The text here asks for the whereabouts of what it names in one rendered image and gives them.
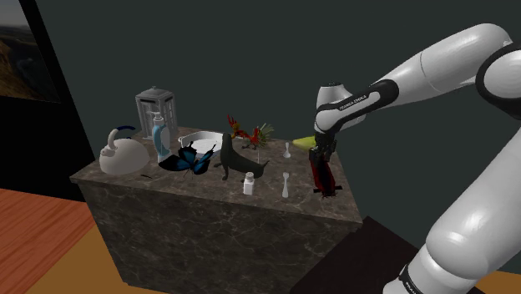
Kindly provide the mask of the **yellow-green banana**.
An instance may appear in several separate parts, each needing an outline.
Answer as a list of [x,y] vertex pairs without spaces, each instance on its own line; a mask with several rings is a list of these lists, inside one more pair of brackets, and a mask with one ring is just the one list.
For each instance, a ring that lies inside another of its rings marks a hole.
[[301,150],[313,149],[316,147],[315,136],[312,135],[312,136],[307,136],[307,137],[303,137],[303,138],[299,138],[299,139],[294,139],[292,141],[292,144]]

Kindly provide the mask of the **red and black long tool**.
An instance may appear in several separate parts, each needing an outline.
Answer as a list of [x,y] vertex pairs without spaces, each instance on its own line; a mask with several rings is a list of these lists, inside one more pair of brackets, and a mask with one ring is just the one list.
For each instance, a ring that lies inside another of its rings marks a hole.
[[309,161],[315,183],[313,191],[321,193],[323,198],[336,196],[336,192],[342,190],[343,187],[336,184],[325,156],[319,155],[314,149],[311,149],[309,150]]

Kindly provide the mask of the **red bird figure with green feathers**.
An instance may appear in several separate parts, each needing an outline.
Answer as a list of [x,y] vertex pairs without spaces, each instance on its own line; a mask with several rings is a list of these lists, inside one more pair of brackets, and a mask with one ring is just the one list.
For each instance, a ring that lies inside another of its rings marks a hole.
[[248,134],[240,127],[240,124],[229,114],[227,115],[227,119],[230,127],[233,130],[231,138],[240,138],[245,141],[245,143],[241,146],[242,149],[248,149],[252,147],[253,150],[256,150],[258,147],[265,147],[270,138],[271,133],[274,131],[274,128],[271,124],[263,124],[261,127],[254,128],[252,134]]

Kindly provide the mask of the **black seal figure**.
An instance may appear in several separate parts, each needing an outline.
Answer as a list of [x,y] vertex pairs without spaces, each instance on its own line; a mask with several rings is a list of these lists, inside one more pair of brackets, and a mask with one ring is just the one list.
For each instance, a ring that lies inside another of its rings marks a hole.
[[228,179],[229,170],[235,170],[242,173],[252,172],[255,179],[260,178],[263,176],[265,167],[268,163],[269,160],[264,164],[259,164],[240,155],[233,148],[231,135],[228,133],[222,134],[220,162],[214,164],[214,167],[223,167],[225,175],[222,177],[222,180]]

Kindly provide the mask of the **white basin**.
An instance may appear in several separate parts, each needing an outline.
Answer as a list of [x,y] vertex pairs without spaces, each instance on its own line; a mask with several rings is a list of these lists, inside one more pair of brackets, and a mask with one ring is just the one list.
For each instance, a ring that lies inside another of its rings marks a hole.
[[192,142],[192,147],[196,150],[196,158],[201,159],[209,150],[213,150],[213,156],[220,153],[222,146],[222,133],[213,131],[197,131],[185,136],[180,136],[178,141],[182,147]]

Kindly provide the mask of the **dark robot stand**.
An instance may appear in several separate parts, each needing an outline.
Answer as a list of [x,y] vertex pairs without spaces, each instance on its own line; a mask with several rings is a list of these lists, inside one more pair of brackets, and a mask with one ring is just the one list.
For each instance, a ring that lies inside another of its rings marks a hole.
[[348,234],[290,294],[382,294],[418,249],[371,217]]

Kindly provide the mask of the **blue and black butterfly figure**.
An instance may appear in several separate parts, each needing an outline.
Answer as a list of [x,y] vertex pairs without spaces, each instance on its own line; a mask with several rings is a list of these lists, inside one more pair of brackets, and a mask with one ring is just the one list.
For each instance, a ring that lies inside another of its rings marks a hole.
[[191,171],[194,175],[204,174],[210,166],[210,158],[214,154],[214,147],[204,153],[200,159],[196,159],[197,150],[192,147],[193,141],[178,150],[177,155],[171,155],[159,162],[159,167],[168,171]]

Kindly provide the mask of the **blue soap dispenser bottle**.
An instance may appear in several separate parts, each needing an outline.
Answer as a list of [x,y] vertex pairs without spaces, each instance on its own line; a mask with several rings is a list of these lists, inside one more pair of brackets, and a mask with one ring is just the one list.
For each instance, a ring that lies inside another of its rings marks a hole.
[[153,142],[157,152],[158,162],[162,162],[171,155],[170,133],[165,119],[160,112],[152,112],[153,118]]

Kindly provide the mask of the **grey box-shaped lantern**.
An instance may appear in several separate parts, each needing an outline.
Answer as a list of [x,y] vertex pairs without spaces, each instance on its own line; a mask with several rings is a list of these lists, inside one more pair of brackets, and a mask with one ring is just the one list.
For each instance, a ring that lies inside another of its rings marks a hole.
[[160,112],[169,128],[171,139],[178,134],[175,95],[171,91],[153,86],[137,94],[135,101],[145,139],[153,137],[153,118],[155,117],[153,112]]

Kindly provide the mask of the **landscape wall picture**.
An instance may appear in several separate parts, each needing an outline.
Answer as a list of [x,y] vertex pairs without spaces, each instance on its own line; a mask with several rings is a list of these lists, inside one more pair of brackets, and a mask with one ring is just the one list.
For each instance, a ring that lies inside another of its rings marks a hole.
[[19,0],[0,0],[0,96],[60,101]]

